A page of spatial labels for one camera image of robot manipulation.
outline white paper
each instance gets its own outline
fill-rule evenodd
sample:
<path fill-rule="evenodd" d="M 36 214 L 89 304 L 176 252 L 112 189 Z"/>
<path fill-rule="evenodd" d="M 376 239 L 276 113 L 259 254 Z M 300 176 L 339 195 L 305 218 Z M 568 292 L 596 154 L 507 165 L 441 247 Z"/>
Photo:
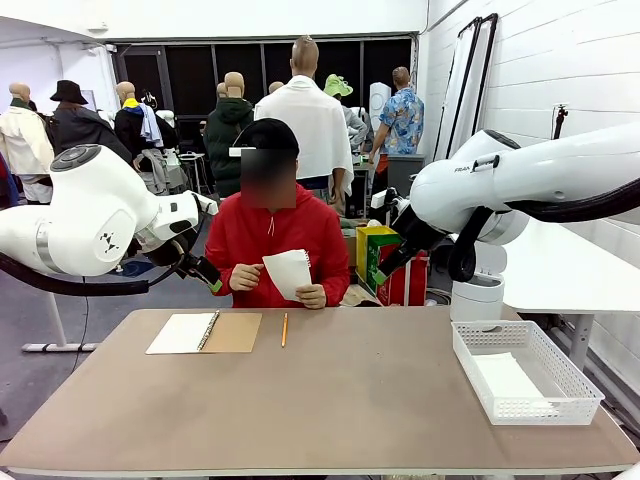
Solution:
<path fill-rule="evenodd" d="M 535 408 L 549 408 L 549 414 L 553 413 L 554 409 L 551 404 L 544 401 L 544 395 L 538 390 L 538 387 L 531 381 L 526 372 L 522 370 L 522 367 L 520 367 L 511 353 L 474 355 L 473 358 L 494 397 L 539 398 L 541 401 L 532 402 L 532 406 Z"/>
<path fill-rule="evenodd" d="M 311 285 L 309 260 L 304 250 L 262 257 L 264 266 L 280 294 L 285 300 L 297 302 L 296 289 Z"/>
<path fill-rule="evenodd" d="M 197 353 L 213 313 L 171 315 L 147 349 L 147 355 L 162 353 Z"/>

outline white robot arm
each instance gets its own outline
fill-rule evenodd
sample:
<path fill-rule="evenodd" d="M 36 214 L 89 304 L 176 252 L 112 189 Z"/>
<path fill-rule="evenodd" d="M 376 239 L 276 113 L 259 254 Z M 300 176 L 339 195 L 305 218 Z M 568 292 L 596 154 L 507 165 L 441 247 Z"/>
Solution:
<path fill-rule="evenodd" d="M 209 276 L 215 285 L 213 267 L 193 257 L 185 262 L 200 213 L 217 213 L 213 200 L 193 192 L 155 196 L 129 165 L 99 145 L 60 154 L 51 179 L 51 205 L 0 212 L 0 268 L 17 263 L 47 274 L 97 276 L 112 270 L 133 242 L 154 263 L 181 260 L 183 274 Z"/>
<path fill-rule="evenodd" d="M 384 281 L 444 235 L 460 233 L 449 273 L 468 281 L 475 241 L 508 243 L 522 233 L 529 216 L 554 223 L 609 217 L 640 224 L 638 207 L 638 123 L 526 148 L 481 131 L 450 160 L 431 163 L 417 175 L 409 206 L 392 226 L 405 242 L 380 265 L 377 279 Z"/>

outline white basket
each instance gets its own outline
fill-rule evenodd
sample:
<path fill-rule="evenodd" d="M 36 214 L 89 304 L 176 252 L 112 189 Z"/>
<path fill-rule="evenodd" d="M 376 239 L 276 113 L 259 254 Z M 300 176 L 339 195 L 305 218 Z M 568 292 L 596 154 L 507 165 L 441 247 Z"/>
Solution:
<path fill-rule="evenodd" d="M 453 322 L 453 350 L 493 425 L 589 425 L 604 395 L 534 323 Z M 494 397 L 474 355 L 511 353 L 544 396 Z"/>

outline green hat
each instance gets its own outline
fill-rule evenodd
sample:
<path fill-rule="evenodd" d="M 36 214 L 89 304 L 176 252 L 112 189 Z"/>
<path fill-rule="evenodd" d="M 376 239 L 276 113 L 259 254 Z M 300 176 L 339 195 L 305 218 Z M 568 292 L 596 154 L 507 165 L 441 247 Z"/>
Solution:
<path fill-rule="evenodd" d="M 349 86 L 344 77 L 339 77 L 335 73 L 332 73 L 324 83 L 324 93 L 332 97 L 335 97 L 337 94 L 346 97 L 353 93 L 353 87 Z"/>

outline blue floral shirt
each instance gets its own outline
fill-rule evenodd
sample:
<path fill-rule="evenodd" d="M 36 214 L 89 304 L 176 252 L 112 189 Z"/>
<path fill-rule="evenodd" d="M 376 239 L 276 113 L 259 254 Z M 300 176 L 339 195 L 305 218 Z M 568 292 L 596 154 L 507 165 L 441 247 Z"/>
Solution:
<path fill-rule="evenodd" d="M 380 121 L 389 127 L 380 153 L 414 155 L 424 131 L 424 103 L 411 88 L 399 90 L 380 114 Z"/>

